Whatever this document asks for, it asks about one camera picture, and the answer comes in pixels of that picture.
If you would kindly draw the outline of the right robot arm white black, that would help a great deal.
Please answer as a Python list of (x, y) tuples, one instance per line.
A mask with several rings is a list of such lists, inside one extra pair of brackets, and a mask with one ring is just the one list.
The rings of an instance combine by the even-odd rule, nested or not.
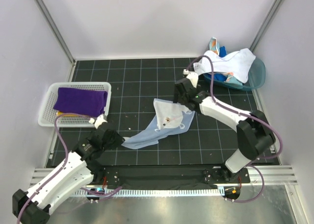
[(276, 142), (263, 112), (234, 108), (202, 91), (199, 85), (194, 86), (186, 77), (175, 83), (174, 103), (215, 118), (236, 132), (238, 149), (221, 166), (221, 177), (227, 183), (234, 182), (245, 166)]

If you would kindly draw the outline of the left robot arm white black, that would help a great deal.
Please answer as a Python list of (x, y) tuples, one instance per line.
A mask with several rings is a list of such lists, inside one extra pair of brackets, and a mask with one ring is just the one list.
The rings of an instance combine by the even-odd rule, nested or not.
[(45, 224), (51, 214), (72, 193), (105, 179), (97, 161), (107, 149), (115, 149), (125, 139), (113, 129), (96, 129), (80, 139), (65, 159), (40, 182), (27, 191), (19, 189), (12, 197), (12, 213), (19, 224)]

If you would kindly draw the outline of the light blue bear towel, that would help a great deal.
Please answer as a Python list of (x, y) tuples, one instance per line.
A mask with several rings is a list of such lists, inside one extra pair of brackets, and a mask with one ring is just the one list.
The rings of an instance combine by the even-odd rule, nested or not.
[(168, 100), (154, 99), (156, 115), (145, 130), (126, 137), (122, 146), (128, 149), (141, 149), (156, 145), (167, 136), (185, 133), (189, 130), (194, 118), (194, 111), (186, 106)]

